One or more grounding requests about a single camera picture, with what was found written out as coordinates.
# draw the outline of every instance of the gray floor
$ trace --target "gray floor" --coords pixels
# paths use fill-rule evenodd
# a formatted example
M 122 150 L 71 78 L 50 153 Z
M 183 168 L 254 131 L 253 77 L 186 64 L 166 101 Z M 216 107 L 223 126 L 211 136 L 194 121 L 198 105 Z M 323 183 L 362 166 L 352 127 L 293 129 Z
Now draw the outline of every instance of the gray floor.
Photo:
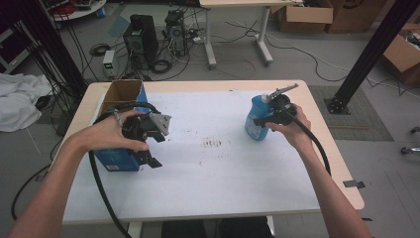
M 104 19 L 91 15 L 72 21 L 72 27 L 88 58 L 88 50 L 95 44 L 114 45 L 116 42 L 122 42 L 122 39 L 110 37 L 109 30 L 125 7 L 139 6 L 113 4 L 109 8 L 109 12 L 113 13 Z M 213 18 L 215 23 L 212 25 L 213 40 L 226 41 L 222 38 L 233 39 L 241 36 L 244 29 L 228 26 L 224 21 L 250 26 L 255 20 L 260 20 L 260 18 L 255 18 L 260 10 L 246 8 L 232 11 L 236 14 L 225 10 L 214 10 L 216 17 Z M 278 47 L 289 47 L 288 44 L 291 44 L 324 60 L 327 63 L 320 63 L 320 73 L 326 78 L 338 79 L 347 73 L 340 67 L 353 66 L 375 27 L 377 25 L 363 34 L 285 34 L 277 30 L 274 19 L 270 18 L 267 33 L 273 37 L 269 38 L 270 41 Z M 81 67 L 80 57 L 68 31 L 64 27 L 60 32 L 74 60 Z M 231 44 L 214 43 L 218 66 L 217 70 L 208 71 L 203 46 L 194 46 L 191 49 L 190 65 L 183 73 L 171 80 L 303 79 L 309 85 L 341 85 L 342 83 L 342 81 L 331 82 L 318 77 L 315 74 L 314 59 L 302 52 L 268 48 L 274 57 L 274 63 L 265 66 L 253 38 L 243 38 Z M 102 58 L 94 58 L 91 63 L 98 77 L 103 76 L 101 61 Z M 125 57 L 120 57 L 119 63 L 125 65 Z M 174 75 L 182 67 L 183 62 L 178 62 L 170 72 L 159 78 Z M 24 61 L 15 72 L 34 75 L 41 73 L 31 59 Z M 88 70 L 85 73 L 86 78 L 92 75 Z M 369 78 L 382 81 L 392 78 L 392 75 L 379 62 L 369 74 Z M 371 87 L 365 81 L 362 89 L 394 138 L 394 142 L 337 141 L 337 145 L 353 177 L 366 185 L 361 189 L 366 203 L 361 215 L 372 220 L 367 221 L 372 235 L 380 238 L 420 237 L 420 189 L 416 185 L 420 180 L 420 155 L 402 156 L 399 153 L 401 147 L 420 146 L 419 135 L 409 133 L 411 128 L 420 124 L 418 121 L 420 111 L 417 111 L 420 91 L 414 89 L 409 91 L 412 94 L 406 92 L 399 95 L 394 80 L 386 83 L 388 85 Z M 52 126 L 45 124 L 34 124 L 14 133 L 0 133 L 2 145 L 0 188 L 3 190 L 0 196 L 2 210 L 0 237 L 5 237 L 13 224 L 10 207 L 14 195 L 26 179 L 50 162 L 50 152 L 59 140 L 60 137 L 55 134 Z M 33 181 L 24 190 L 17 203 L 18 214 L 39 184 L 38 181 Z M 208 221 L 206 225 L 209 236 L 213 236 L 215 221 Z M 322 217 L 318 213 L 274 216 L 274 225 L 277 237 L 328 237 Z M 143 237 L 158 237 L 158 222 L 148 223 L 145 226 Z M 122 236 L 112 224 L 98 224 L 95 226 L 65 225 L 62 237 Z

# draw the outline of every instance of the computer tower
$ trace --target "computer tower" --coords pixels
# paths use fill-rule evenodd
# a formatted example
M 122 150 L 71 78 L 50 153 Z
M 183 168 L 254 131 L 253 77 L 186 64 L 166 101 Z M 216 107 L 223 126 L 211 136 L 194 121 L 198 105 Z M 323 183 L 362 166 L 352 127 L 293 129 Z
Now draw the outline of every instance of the computer tower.
M 183 57 L 187 54 L 187 45 L 185 38 L 185 27 L 183 11 L 168 11 L 166 22 L 166 32 L 170 40 L 170 52 L 176 57 Z
M 130 20 L 123 38 L 132 67 L 150 69 L 158 53 L 154 18 L 148 15 L 132 15 Z

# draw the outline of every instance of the background table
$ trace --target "background table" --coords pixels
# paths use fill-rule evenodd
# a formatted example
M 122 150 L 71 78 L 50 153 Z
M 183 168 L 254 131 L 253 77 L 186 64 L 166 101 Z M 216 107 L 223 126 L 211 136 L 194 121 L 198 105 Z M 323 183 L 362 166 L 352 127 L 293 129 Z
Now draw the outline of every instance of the background table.
M 200 0 L 200 5 L 203 8 L 206 8 L 206 38 L 204 41 L 204 46 L 207 53 L 207 58 L 209 61 L 209 67 L 216 66 L 216 58 L 214 57 L 213 47 L 211 45 L 211 35 L 210 35 L 210 25 L 211 25 L 211 17 L 210 17 L 210 9 L 215 7 L 247 7 L 247 6 L 264 6 L 262 11 L 262 22 L 260 33 L 256 34 L 257 44 L 262 51 L 262 55 L 264 56 L 265 63 L 269 64 L 273 62 L 272 56 L 269 53 L 268 49 L 266 48 L 265 42 L 263 38 L 265 36 L 265 28 L 266 23 L 268 21 L 269 16 L 269 7 L 270 6 L 287 6 L 293 5 L 297 3 L 301 3 L 301 0 L 291 1 L 291 0 Z
M 295 82 L 299 84 L 299 87 L 289 91 L 288 95 L 291 101 L 301 105 L 308 118 L 310 118 L 312 131 L 318 137 L 329 157 L 333 180 L 354 208 L 362 209 L 364 202 L 358 189 L 355 187 L 344 187 L 343 185 L 343 181 L 352 180 L 352 177 L 304 81 L 165 81 L 146 82 L 145 86 L 149 102 L 156 104 L 157 109 L 165 113 L 171 109 L 169 108 L 170 104 L 164 106 L 162 104 L 163 101 L 159 99 L 159 96 L 164 98 L 165 93 L 183 92 L 184 95 L 188 95 L 188 93 L 202 93 L 203 98 L 205 98 L 206 94 L 210 92 L 229 91 L 235 93 L 237 91 L 247 92 L 255 90 L 271 92 L 276 88 L 282 88 Z M 94 83 L 89 86 L 65 138 L 89 125 L 98 101 L 109 85 L 110 83 Z M 243 103 L 246 104 L 247 111 L 242 113 L 246 116 L 249 109 L 251 109 L 251 98 L 247 98 Z M 178 106 L 176 109 L 181 110 L 182 106 Z M 216 107 L 208 108 L 208 110 L 214 111 L 214 113 L 218 112 Z M 190 118 L 193 121 L 193 111 L 185 109 L 183 113 L 187 115 L 185 118 Z M 245 116 L 242 118 L 242 121 L 238 122 L 242 132 L 245 132 L 243 128 Z M 212 123 L 211 118 L 209 118 L 207 123 Z M 152 221 L 319 211 L 319 205 L 313 189 L 308 184 L 309 178 L 304 171 L 303 164 L 297 163 L 298 160 L 285 163 L 284 158 L 279 160 L 277 158 L 259 158 L 259 160 L 266 160 L 266 162 L 259 164 L 253 160 L 244 160 L 242 163 L 236 163 L 234 167 L 230 167 L 232 165 L 229 164 L 230 160 L 238 159 L 234 158 L 235 154 L 232 152 L 229 152 L 231 157 L 229 160 L 216 158 L 209 164 L 205 161 L 200 164 L 200 158 L 197 155 L 190 158 L 178 158 L 176 155 L 183 153 L 181 150 L 188 148 L 190 145 L 185 144 L 183 147 L 179 145 L 172 146 L 171 143 L 177 141 L 176 135 L 179 133 L 187 135 L 189 133 L 193 136 L 196 132 L 180 132 L 179 128 L 172 127 L 174 125 L 176 123 L 171 124 L 169 127 L 170 133 L 173 134 L 169 136 L 173 136 L 173 141 L 157 144 L 153 143 L 153 139 L 150 139 L 151 151 L 163 163 L 162 168 L 152 170 L 147 166 L 142 166 L 141 170 L 135 173 L 108 173 L 98 164 L 105 189 L 120 219 L 124 221 Z M 218 139 L 219 134 L 223 133 L 216 131 L 214 135 L 209 135 L 209 143 L 214 142 L 213 139 Z M 202 141 L 202 138 L 197 138 L 196 140 L 198 144 L 205 143 Z M 268 151 L 275 150 L 275 146 L 270 142 L 271 140 L 275 140 L 276 146 L 282 148 L 286 157 L 296 159 L 297 155 L 293 154 L 295 153 L 294 150 L 285 143 L 284 138 L 281 139 L 281 135 L 276 133 L 268 133 L 264 144 L 259 144 L 258 148 L 269 149 Z M 222 149 L 223 147 L 220 147 L 217 149 L 219 150 L 217 153 L 214 154 L 213 151 L 213 154 L 210 154 L 222 155 L 223 157 Z M 277 168 L 279 171 L 271 171 L 269 169 L 271 167 Z M 203 179 L 206 176 L 211 177 L 213 175 L 209 170 L 213 170 L 214 176 Z M 197 180 L 190 179 L 183 184 L 176 183 L 180 179 L 185 179 L 184 177 L 190 178 L 194 173 L 199 175 Z M 299 179 L 279 179 L 284 178 L 284 176 L 292 178 L 296 177 L 296 175 L 299 176 Z M 240 179 L 247 176 L 252 176 L 253 179 L 241 182 Z M 233 189 L 229 186 L 225 187 L 228 189 L 224 190 L 224 180 L 227 181 L 226 184 L 228 185 L 236 182 L 237 187 Z M 290 188 L 291 182 L 295 182 L 296 187 L 285 190 Z M 164 188 L 168 188 L 171 185 L 173 190 L 164 190 Z M 94 183 L 88 160 L 84 159 L 71 189 L 63 222 L 94 223 L 110 221 L 108 212 Z

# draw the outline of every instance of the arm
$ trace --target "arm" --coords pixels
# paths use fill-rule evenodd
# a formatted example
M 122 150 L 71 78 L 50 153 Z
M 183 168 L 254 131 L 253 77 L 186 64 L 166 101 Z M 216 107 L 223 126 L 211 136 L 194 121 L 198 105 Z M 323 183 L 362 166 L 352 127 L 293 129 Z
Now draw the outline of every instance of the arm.
M 310 121 L 296 106 L 296 117 L 310 129 Z M 312 141 L 295 123 L 287 126 L 265 123 L 266 127 L 284 134 L 287 141 L 299 153 L 312 181 L 330 237 L 369 237 L 370 232 L 362 218 L 349 203 L 328 175 L 316 155 Z
M 130 111 L 121 119 L 140 114 Z M 8 237 L 59 237 L 68 194 L 83 156 L 90 150 L 128 148 L 147 150 L 148 145 L 124 138 L 114 117 L 74 133 L 62 144 L 50 171 Z

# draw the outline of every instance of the bottle label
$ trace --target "bottle label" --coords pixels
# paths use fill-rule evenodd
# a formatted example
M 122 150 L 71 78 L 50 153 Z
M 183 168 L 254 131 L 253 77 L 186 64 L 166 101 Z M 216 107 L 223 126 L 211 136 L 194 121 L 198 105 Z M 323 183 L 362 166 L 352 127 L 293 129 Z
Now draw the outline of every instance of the bottle label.
M 252 136 L 254 139 L 258 138 L 260 136 L 260 133 L 262 131 L 261 126 L 256 126 L 254 123 L 254 119 L 256 119 L 256 115 L 248 115 L 247 122 L 246 122 L 246 130 L 250 136 Z

